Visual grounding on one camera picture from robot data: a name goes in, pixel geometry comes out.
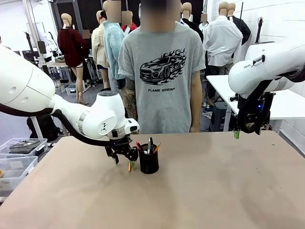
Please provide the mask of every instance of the black bag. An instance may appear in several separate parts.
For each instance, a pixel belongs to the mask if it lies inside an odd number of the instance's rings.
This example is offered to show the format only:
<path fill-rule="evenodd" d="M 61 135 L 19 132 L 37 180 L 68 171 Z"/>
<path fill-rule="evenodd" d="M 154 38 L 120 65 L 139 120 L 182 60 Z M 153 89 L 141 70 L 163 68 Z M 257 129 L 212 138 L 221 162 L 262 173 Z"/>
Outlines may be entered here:
<path fill-rule="evenodd" d="M 54 124 L 53 119 L 50 115 L 47 114 L 37 116 L 37 121 L 43 138 L 47 138 L 48 142 L 56 140 L 58 138 L 58 134 L 62 134 L 61 129 Z M 27 125 L 32 131 L 30 138 L 38 138 L 31 118 L 27 119 Z"/>

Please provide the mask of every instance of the maroon sweater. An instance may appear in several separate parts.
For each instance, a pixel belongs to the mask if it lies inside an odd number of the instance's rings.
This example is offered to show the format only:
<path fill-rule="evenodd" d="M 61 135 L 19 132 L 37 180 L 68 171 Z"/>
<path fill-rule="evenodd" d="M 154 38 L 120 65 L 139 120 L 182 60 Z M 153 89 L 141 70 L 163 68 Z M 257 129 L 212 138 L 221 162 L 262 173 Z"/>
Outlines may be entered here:
<path fill-rule="evenodd" d="M 82 38 L 82 35 L 74 29 L 60 30 L 57 43 L 69 67 L 76 67 L 82 63 L 84 58 L 88 58 L 89 45 Z"/>

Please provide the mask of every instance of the car graphic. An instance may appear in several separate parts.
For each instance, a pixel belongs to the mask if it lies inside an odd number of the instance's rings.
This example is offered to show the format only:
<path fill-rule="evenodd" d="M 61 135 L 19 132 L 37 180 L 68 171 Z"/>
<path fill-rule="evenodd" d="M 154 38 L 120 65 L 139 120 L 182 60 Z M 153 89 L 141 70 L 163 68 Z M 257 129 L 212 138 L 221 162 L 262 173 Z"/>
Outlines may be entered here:
<path fill-rule="evenodd" d="M 146 83 L 157 85 L 160 81 L 171 78 L 172 73 L 177 73 L 183 66 L 182 58 L 175 56 L 157 58 L 142 64 L 140 78 Z"/>

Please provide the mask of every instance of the white wall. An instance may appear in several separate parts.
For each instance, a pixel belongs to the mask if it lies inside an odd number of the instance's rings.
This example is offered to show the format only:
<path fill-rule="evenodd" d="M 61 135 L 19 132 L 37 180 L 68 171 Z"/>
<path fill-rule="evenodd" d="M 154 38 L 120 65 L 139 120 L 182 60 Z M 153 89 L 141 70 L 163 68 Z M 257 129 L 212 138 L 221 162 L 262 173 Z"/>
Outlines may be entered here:
<path fill-rule="evenodd" d="M 56 28 L 53 23 L 53 15 L 47 0 L 36 2 L 31 0 L 36 23 L 42 22 L 46 32 L 51 32 L 57 37 Z M 0 36 L 3 45 L 10 47 L 13 51 L 29 50 L 29 44 L 24 34 L 27 31 L 27 16 L 22 1 L 0 5 Z"/>
<path fill-rule="evenodd" d="M 211 20 L 218 17 L 218 6 L 224 0 L 209 0 L 208 14 Z M 236 4 L 234 15 L 240 17 L 242 2 L 244 2 L 242 19 L 251 30 L 251 38 L 244 44 L 246 53 L 249 45 L 256 39 L 258 18 L 263 17 L 260 41 L 280 42 L 289 37 L 305 37 L 305 0 L 231 0 Z M 305 83 L 298 83 L 292 91 L 305 96 Z M 285 120 L 282 132 L 299 148 L 305 151 L 305 120 Z"/>

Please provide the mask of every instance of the robotic arm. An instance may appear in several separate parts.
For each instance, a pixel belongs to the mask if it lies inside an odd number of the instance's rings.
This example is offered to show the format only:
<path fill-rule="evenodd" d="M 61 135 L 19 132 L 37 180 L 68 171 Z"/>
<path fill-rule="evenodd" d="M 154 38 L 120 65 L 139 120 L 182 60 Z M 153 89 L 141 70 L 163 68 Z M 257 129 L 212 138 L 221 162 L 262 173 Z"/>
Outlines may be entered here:
<path fill-rule="evenodd" d="M 291 88 L 305 81 L 305 44 L 286 40 L 249 47 L 246 60 L 235 64 L 229 85 L 236 92 L 239 113 L 233 130 L 256 132 L 270 121 L 274 91 Z"/>
<path fill-rule="evenodd" d="M 118 154 L 130 161 L 137 160 L 137 149 L 129 146 L 129 134 L 140 127 L 134 119 L 125 118 L 124 105 L 117 93 L 98 93 L 92 107 L 69 103 L 55 94 L 49 76 L 1 45 L 0 85 L 1 112 L 15 116 L 50 114 L 59 118 L 75 138 L 90 145 L 104 146 L 116 164 Z M 108 136 L 109 141 L 98 140 L 104 136 Z"/>

